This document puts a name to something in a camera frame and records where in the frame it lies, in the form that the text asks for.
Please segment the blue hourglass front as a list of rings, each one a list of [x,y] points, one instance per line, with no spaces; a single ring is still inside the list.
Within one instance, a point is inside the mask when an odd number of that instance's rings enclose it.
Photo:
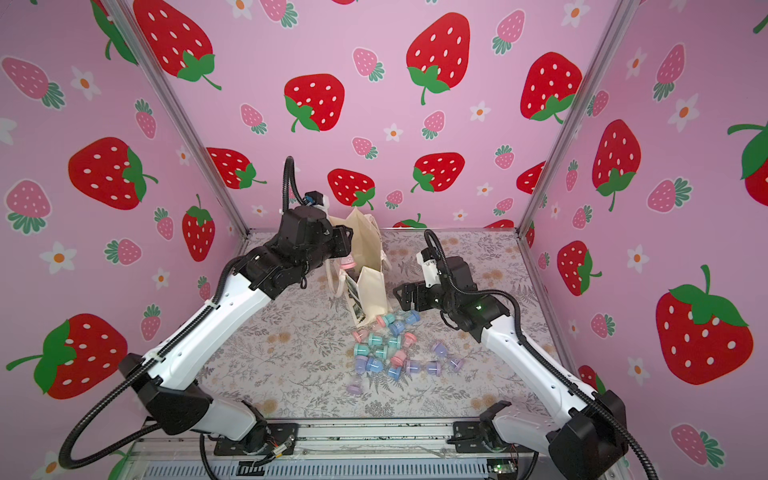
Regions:
[[[391,366],[387,371],[387,375],[394,381],[398,382],[401,378],[402,371],[402,367]]]

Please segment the pink hourglass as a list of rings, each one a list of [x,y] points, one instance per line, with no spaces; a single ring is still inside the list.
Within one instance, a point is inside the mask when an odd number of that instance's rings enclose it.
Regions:
[[[346,257],[342,260],[341,267],[344,270],[354,269],[356,267],[356,262],[352,257]]]

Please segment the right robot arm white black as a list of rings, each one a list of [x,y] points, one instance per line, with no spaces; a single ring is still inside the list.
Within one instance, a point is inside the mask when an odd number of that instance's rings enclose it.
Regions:
[[[492,413],[493,434],[547,455],[566,479],[628,478],[624,402],[610,390],[599,392],[538,346],[522,330],[517,300],[503,291],[479,290],[462,258],[440,260],[428,250],[416,258],[424,278],[395,288],[401,307],[439,311],[509,366],[549,415],[536,420],[500,407]]]

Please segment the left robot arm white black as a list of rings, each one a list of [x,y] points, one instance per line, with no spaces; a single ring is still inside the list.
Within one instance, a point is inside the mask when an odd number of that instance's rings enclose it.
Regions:
[[[259,310],[308,274],[352,249],[353,230],[331,224],[316,206],[282,216],[278,233],[264,245],[226,264],[214,297],[171,337],[144,357],[125,361],[150,417],[168,435],[189,430],[242,441],[259,428],[259,414],[244,403],[216,398],[196,378],[210,357]]]

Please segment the canvas tote bag floral print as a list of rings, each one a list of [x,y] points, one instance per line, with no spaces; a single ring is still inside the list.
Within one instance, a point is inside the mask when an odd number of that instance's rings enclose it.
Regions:
[[[329,220],[334,226],[353,230],[350,256],[354,263],[344,269],[343,258],[325,261],[330,292],[344,300],[346,317],[355,328],[368,327],[376,323],[377,316],[391,311],[384,278],[391,264],[383,250],[381,231],[372,214],[363,214],[357,208],[346,218],[331,216]]]

